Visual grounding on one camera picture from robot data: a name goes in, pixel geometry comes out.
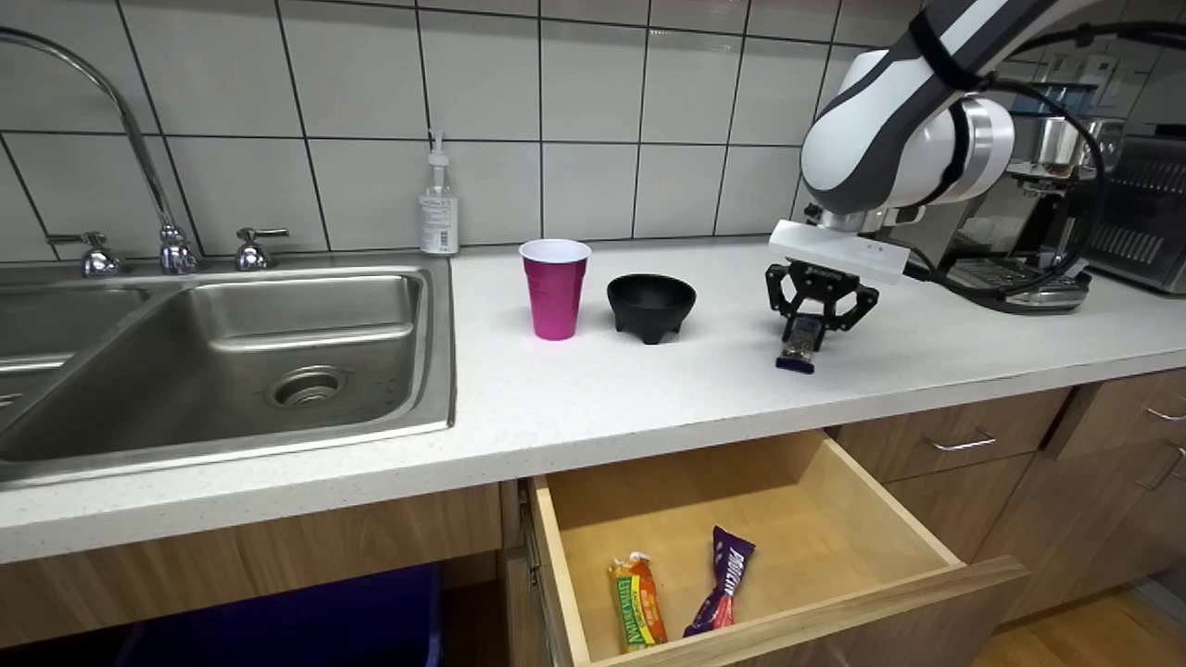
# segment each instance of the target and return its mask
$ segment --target candy bar wrapper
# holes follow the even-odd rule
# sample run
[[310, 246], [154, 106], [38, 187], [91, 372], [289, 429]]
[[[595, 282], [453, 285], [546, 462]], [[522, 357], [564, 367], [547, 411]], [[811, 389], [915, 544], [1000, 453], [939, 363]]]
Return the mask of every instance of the candy bar wrapper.
[[737, 599], [737, 591], [740, 591], [740, 577], [743, 577], [743, 566], [753, 558], [753, 542], [740, 542], [737, 535], [716, 526], [713, 530], [713, 593], [708, 599], [700, 605], [698, 620], [680, 629], [680, 636], [693, 636], [693, 634], [713, 634], [717, 628], [730, 628], [735, 621], [735, 599]]
[[631, 552], [608, 566], [608, 581], [620, 612], [624, 651], [652, 647], [667, 640], [659, 591], [643, 552]]

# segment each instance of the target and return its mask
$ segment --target counter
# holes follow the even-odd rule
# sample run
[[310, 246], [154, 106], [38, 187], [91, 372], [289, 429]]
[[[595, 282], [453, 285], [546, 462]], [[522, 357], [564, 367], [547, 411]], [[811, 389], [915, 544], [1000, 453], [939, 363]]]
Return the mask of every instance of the counter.
[[[472, 253], [453, 264], [453, 429], [0, 490], [0, 565], [1186, 367], [1186, 300], [1097, 278], [1083, 313], [1020, 319], [899, 278], [825, 340], [819, 373], [789, 373], [771, 260], [767, 246], [595, 248], [583, 329], [547, 346], [515, 253]], [[605, 285], [632, 269], [698, 285], [680, 337], [650, 350], [610, 329]]]

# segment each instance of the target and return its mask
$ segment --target plastic cup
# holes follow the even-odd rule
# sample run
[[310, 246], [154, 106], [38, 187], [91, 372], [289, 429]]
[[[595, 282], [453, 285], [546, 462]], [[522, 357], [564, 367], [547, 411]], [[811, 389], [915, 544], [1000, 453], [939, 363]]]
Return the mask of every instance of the plastic cup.
[[578, 329], [590, 246], [569, 239], [537, 239], [519, 246], [519, 256], [535, 334], [546, 340], [568, 340]]

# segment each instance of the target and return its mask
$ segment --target soap dispenser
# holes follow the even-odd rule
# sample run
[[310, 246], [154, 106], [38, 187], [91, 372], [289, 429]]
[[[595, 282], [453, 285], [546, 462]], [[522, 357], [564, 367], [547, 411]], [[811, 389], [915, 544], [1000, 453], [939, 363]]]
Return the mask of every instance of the soap dispenser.
[[458, 248], [454, 194], [448, 187], [446, 140], [442, 132], [433, 132], [428, 187], [419, 194], [419, 253], [454, 256], [454, 248]]

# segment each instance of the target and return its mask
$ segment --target purple wrapper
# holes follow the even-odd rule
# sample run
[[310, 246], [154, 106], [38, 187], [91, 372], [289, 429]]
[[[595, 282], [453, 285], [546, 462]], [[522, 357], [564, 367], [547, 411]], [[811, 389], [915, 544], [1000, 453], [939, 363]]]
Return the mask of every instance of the purple wrapper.
[[735, 595], [740, 591], [743, 566], [753, 558], [755, 544], [740, 542], [737, 535], [716, 526], [713, 530], [713, 593], [698, 607], [698, 620], [680, 629], [680, 636], [713, 634], [717, 628], [735, 621]]

